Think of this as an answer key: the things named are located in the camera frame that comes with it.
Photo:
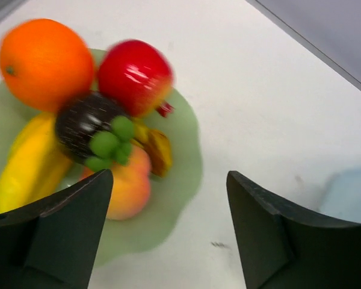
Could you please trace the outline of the orange fake peach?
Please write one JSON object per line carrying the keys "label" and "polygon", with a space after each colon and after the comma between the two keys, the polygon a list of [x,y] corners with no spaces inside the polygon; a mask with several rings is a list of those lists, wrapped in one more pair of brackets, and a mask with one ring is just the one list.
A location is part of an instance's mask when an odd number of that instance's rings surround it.
{"label": "orange fake peach", "polygon": [[133,145],[127,165],[113,164],[113,189],[106,214],[108,220],[126,220],[138,214],[148,203],[151,192],[148,154]]}

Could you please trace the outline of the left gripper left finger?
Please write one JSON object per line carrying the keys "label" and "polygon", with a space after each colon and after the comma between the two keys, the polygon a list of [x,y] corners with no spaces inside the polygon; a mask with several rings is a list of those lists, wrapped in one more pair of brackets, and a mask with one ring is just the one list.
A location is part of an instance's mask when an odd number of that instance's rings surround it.
{"label": "left gripper left finger", "polygon": [[103,170],[0,213],[0,288],[87,288],[112,187]]}

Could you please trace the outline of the blue translucent plastic bag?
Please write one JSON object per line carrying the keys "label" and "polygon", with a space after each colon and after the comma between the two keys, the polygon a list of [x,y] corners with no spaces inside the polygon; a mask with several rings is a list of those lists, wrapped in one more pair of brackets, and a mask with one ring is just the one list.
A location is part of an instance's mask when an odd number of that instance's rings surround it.
{"label": "blue translucent plastic bag", "polygon": [[361,168],[335,175],[318,207],[321,214],[361,223]]}

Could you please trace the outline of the red fake apple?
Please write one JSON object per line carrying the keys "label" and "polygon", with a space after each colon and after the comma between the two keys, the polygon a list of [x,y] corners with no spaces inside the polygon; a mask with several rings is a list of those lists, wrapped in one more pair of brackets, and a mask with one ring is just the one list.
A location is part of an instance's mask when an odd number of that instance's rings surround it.
{"label": "red fake apple", "polygon": [[173,91],[174,79],[165,56],[137,39],[112,46],[97,72],[99,91],[118,102],[130,116],[139,118],[156,111],[166,101]]}

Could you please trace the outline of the yellow fake banana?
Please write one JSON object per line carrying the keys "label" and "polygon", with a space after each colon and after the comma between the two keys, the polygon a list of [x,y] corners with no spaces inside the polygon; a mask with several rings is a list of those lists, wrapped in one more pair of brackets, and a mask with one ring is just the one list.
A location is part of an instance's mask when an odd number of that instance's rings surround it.
{"label": "yellow fake banana", "polygon": [[53,194],[73,166],[59,148],[55,115],[40,113],[18,133],[0,175],[0,213]]}

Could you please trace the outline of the dark red fake fruit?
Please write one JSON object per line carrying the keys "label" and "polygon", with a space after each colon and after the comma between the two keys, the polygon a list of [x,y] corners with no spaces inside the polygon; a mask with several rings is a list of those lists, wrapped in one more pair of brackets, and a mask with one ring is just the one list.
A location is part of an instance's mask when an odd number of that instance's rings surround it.
{"label": "dark red fake fruit", "polygon": [[120,104],[90,91],[58,112],[55,135],[70,158],[97,172],[114,163],[127,165],[135,125]]}

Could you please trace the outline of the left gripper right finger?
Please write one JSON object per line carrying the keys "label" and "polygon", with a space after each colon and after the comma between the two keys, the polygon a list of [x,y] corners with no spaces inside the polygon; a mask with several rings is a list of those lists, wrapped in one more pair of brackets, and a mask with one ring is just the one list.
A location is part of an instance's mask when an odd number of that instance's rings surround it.
{"label": "left gripper right finger", "polygon": [[274,194],[237,171],[226,179],[247,288],[361,288],[361,224]]}

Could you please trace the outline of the small orange fake fruit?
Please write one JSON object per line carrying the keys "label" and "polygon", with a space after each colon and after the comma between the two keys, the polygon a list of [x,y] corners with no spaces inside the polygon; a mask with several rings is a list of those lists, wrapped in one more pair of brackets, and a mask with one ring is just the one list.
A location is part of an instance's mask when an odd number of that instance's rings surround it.
{"label": "small orange fake fruit", "polygon": [[56,112],[89,91],[95,65],[87,44],[74,30],[51,19],[31,19],[1,39],[0,72],[18,100]]}

